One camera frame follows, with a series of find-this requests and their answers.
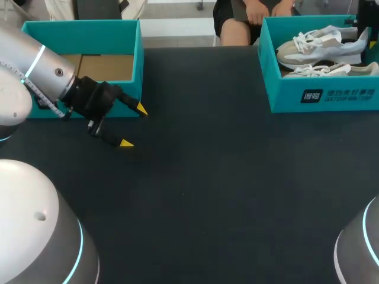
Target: shoelace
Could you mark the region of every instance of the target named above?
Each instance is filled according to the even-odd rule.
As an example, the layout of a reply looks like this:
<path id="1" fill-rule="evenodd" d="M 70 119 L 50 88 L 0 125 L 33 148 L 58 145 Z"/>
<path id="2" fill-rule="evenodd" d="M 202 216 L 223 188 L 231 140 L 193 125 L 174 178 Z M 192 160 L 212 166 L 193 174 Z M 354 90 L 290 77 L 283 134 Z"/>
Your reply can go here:
<path id="1" fill-rule="evenodd" d="M 330 68 L 321 65 L 313 67 L 312 65 L 308 64 L 306 67 L 298 67 L 295 69 L 295 71 L 291 72 L 290 74 L 299 74 L 299 75 L 305 75 L 307 77 L 321 77 L 321 76 L 329 76 Z"/>
<path id="2" fill-rule="evenodd" d="M 313 34 L 317 30 L 309 31 L 308 33 L 299 33 L 297 37 L 294 37 L 294 43 L 299 52 L 304 53 L 310 47 L 317 47 L 322 45 L 321 39 L 314 37 Z"/>

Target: open box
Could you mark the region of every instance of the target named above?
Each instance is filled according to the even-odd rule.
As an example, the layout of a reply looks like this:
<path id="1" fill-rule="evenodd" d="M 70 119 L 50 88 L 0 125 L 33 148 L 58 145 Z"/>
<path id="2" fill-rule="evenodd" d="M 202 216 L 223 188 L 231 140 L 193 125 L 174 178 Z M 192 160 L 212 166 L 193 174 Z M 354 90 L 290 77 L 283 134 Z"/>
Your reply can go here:
<path id="1" fill-rule="evenodd" d="M 379 109 L 379 76 L 282 78 L 275 50 L 299 32 L 328 25 L 349 27 L 348 15 L 269 17 L 264 19 L 259 61 L 272 112 L 363 111 Z M 367 51 L 366 64 L 377 61 L 379 46 Z"/>
<path id="2" fill-rule="evenodd" d="M 119 85 L 141 100 L 144 51 L 138 20 L 26 22 L 22 31 L 75 64 L 78 77 Z M 57 118 L 33 99 L 29 118 Z M 67 108 L 57 102 L 61 111 Z M 74 113 L 72 117 L 81 117 Z M 138 117 L 118 100 L 107 117 Z"/>

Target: black table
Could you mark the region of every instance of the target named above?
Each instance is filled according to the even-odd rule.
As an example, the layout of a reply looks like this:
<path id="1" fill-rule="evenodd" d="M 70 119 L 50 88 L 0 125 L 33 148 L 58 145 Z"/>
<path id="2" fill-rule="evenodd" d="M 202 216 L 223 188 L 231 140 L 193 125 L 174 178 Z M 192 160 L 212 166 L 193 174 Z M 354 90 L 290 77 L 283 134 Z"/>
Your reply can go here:
<path id="1" fill-rule="evenodd" d="M 102 283 L 337 283 L 341 229 L 378 193 L 379 115 L 271 114 L 254 47 L 146 50 L 150 116 L 28 121 L 0 158 L 42 170 Z"/>

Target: yellow fingertip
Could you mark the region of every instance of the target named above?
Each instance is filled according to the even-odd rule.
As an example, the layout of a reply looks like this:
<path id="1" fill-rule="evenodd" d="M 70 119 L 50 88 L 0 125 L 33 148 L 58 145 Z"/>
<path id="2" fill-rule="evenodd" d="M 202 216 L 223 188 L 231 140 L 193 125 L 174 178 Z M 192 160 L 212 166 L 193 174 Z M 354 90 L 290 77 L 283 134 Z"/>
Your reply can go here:
<path id="1" fill-rule="evenodd" d="M 123 139 L 121 141 L 121 144 L 120 144 L 120 147 L 133 147 L 134 145 L 128 141 L 126 141 L 125 139 Z"/>
<path id="2" fill-rule="evenodd" d="M 140 112 L 143 112 L 144 114 L 147 115 L 147 111 L 145 110 L 145 108 L 143 107 L 143 105 L 142 105 L 140 102 L 138 103 L 137 109 L 138 109 Z"/>

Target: shoe sole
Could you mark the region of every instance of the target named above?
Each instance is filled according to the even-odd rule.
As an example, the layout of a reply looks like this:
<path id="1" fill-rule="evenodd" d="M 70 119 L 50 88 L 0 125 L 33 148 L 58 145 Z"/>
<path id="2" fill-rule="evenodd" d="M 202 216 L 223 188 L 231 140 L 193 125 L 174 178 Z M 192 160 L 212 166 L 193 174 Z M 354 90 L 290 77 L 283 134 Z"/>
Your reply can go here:
<path id="1" fill-rule="evenodd" d="M 316 60 L 315 62 L 303 63 L 303 64 L 299 64 L 299 65 L 283 63 L 283 62 L 280 62 L 278 60 L 278 63 L 280 63 L 280 65 L 282 65 L 282 66 L 284 66 L 290 70 L 295 70 L 296 68 L 302 67 L 305 64 L 310 64 L 310 65 L 314 66 L 320 62 L 328 62 L 328 63 L 332 63 L 332 64 L 333 63 L 344 63 L 344 64 L 356 65 L 356 64 L 361 64 L 362 59 L 361 59 L 360 54 L 355 54 L 355 55 L 348 55 L 348 56 L 336 56 L 336 57 L 332 57 L 329 59 L 320 59 L 320 60 Z"/>

